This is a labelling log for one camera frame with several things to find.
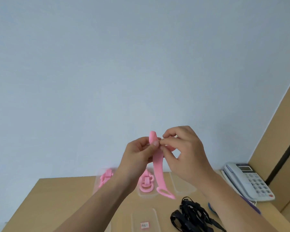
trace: forearm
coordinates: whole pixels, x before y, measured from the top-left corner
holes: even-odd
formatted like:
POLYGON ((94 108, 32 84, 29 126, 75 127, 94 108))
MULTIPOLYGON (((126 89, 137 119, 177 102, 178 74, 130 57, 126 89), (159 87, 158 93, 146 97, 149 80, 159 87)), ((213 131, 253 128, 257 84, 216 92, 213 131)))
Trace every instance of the forearm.
POLYGON ((228 232, 277 232, 247 204, 218 174, 213 173, 200 187, 228 232))
POLYGON ((54 232, 104 231, 128 195, 126 188, 126 183, 114 175, 54 232))

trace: telephone screen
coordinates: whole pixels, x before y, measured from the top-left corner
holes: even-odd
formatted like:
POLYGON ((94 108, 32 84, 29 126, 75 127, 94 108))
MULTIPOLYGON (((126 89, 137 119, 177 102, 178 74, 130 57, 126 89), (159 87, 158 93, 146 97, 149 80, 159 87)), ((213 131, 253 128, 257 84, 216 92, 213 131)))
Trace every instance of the telephone screen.
POLYGON ((251 167, 249 166, 238 166, 242 171, 252 171, 251 167))

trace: fingernail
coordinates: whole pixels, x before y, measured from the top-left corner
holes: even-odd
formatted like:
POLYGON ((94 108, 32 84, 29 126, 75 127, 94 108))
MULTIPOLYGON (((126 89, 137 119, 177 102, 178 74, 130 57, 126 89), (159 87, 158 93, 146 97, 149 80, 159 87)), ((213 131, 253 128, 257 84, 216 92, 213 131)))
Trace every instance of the fingernail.
POLYGON ((159 140, 155 140, 153 144, 154 144, 154 146, 156 146, 156 147, 159 146, 159 145, 160 145, 159 140))

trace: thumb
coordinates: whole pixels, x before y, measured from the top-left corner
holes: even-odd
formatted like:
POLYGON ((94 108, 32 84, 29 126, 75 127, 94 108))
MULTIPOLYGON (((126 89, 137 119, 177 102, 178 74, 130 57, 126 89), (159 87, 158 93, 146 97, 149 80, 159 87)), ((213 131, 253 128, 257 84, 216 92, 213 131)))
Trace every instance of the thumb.
POLYGON ((160 149, 163 151, 163 155, 165 157, 166 162, 168 163, 170 169, 173 171, 176 162, 178 161, 178 159, 173 155, 172 152, 170 152, 170 150, 168 148, 166 148, 165 146, 160 146, 160 149))
POLYGON ((149 158, 155 153, 155 151, 158 149, 159 145, 160 145, 160 141, 156 140, 152 144, 150 144, 149 147, 147 147, 145 150, 141 151, 141 154, 144 157, 149 158))

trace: black strap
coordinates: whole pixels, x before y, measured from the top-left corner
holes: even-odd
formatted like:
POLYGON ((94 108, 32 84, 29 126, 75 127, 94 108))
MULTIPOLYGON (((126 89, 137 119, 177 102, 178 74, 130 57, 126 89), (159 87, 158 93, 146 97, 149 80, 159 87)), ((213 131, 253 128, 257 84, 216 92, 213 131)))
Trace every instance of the black strap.
POLYGON ((199 203, 193 202, 189 197, 184 197, 179 206, 179 210, 171 214, 173 226, 182 232, 214 232, 213 228, 207 224, 213 225, 223 232, 227 232, 218 222, 209 217, 207 211, 199 203))

